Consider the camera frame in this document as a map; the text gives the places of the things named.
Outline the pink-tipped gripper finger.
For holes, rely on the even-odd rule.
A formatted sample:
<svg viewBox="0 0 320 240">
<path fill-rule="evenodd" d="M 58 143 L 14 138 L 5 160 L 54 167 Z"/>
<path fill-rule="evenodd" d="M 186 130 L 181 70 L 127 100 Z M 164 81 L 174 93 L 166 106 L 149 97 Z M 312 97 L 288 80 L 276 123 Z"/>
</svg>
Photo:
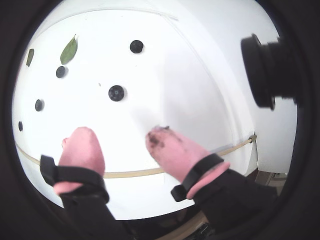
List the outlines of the pink-tipped gripper finger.
<svg viewBox="0 0 320 240">
<path fill-rule="evenodd" d="M 240 226 L 278 197 L 274 187 L 230 169 L 230 163 L 219 155 L 169 127 L 154 127 L 145 145 L 160 167 L 179 181 L 171 191 L 175 200 L 194 201 L 215 230 Z"/>
<path fill-rule="evenodd" d="M 129 233 L 115 220 L 107 203 L 110 200 L 103 175 L 105 160 L 95 132 L 78 127 L 62 142 L 58 164 L 52 157 L 40 157 L 40 173 L 53 187 L 64 211 L 86 240 L 128 240 Z"/>
</svg>

